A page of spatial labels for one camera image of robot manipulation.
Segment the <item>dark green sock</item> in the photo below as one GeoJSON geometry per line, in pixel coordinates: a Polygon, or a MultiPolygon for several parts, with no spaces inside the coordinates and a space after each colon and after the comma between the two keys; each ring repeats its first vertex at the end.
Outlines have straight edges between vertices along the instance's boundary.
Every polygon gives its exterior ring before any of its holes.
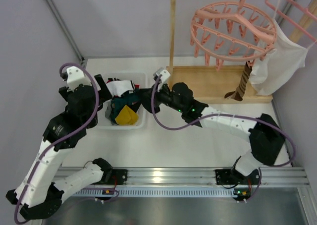
{"type": "Polygon", "coordinates": [[[115,118],[117,117],[117,115],[120,113],[120,111],[122,110],[124,106],[128,106],[135,113],[137,113],[137,111],[139,110],[141,106],[141,102],[138,95],[136,93],[131,93],[131,94],[126,94],[121,97],[116,97],[112,99],[110,103],[110,115],[109,115],[109,119],[112,124],[118,125],[115,122],[115,118]]]}

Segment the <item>brown striped sock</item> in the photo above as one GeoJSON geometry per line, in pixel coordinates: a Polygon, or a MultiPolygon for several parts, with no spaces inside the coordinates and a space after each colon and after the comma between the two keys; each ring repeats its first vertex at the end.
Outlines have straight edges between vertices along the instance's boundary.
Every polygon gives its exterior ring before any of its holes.
{"type": "Polygon", "coordinates": [[[247,61],[244,66],[244,70],[241,74],[239,85],[236,87],[234,91],[228,92],[224,95],[225,99],[234,99],[236,101],[243,101],[243,97],[245,95],[247,83],[250,78],[250,74],[252,72],[252,64],[250,61],[247,61]]]}

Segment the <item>pink round clip hanger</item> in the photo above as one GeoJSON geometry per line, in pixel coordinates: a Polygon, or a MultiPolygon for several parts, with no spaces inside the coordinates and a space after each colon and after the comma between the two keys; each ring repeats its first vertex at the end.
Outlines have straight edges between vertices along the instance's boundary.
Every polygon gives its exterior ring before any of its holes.
{"type": "Polygon", "coordinates": [[[277,30],[273,19],[246,0],[213,2],[197,9],[190,25],[194,57],[214,58],[216,69],[225,61],[264,60],[274,49],[277,30]]]}

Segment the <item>mustard yellow sock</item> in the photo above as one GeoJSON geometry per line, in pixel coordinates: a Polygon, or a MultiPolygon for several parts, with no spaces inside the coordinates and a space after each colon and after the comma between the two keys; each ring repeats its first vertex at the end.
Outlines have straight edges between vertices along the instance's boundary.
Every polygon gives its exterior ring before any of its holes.
{"type": "Polygon", "coordinates": [[[118,125],[134,125],[138,120],[138,115],[128,106],[124,106],[115,118],[118,125]]]}

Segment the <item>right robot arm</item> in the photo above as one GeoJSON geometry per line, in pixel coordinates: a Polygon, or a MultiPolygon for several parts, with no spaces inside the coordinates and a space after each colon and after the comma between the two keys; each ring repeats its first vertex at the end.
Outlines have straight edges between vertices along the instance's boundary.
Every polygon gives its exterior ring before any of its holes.
{"type": "Polygon", "coordinates": [[[181,113],[188,125],[219,129],[250,143],[250,150],[240,156],[232,167],[233,176],[244,178],[261,166],[273,167],[285,142],[275,120],[263,113],[252,118],[227,114],[194,99],[193,91],[185,83],[177,83],[171,89],[164,84],[161,89],[141,89],[138,93],[143,107],[153,115],[164,104],[181,113]]]}

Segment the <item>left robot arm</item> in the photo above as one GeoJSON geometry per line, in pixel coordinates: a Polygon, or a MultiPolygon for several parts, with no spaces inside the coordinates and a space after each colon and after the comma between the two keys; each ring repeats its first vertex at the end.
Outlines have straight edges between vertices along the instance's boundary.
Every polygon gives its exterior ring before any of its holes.
{"type": "Polygon", "coordinates": [[[87,129],[97,125],[97,112],[103,103],[112,98],[102,76],[98,74],[94,78],[95,81],[87,85],[80,80],[73,90],[70,86],[59,89],[67,102],[64,112],[49,121],[27,176],[16,189],[6,194],[7,200],[15,205],[16,224],[47,219],[81,189],[109,181],[113,167],[102,158],[94,159],[65,179],[53,180],[66,156],[86,136],[87,129]],[[24,218],[23,222],[18,220],[18,215],[24,218]]]}

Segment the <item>white striped sock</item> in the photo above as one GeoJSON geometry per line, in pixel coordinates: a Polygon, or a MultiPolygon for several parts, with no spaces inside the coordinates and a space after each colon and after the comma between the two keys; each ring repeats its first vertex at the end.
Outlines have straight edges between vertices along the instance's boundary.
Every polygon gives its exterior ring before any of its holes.
{"type": "Polygon", "coordinates": [[[106,86],[113,96],[121,97],[126,92],[134,92],[135,85],[129,80],[117,80],[106,83],[106,86]]]}

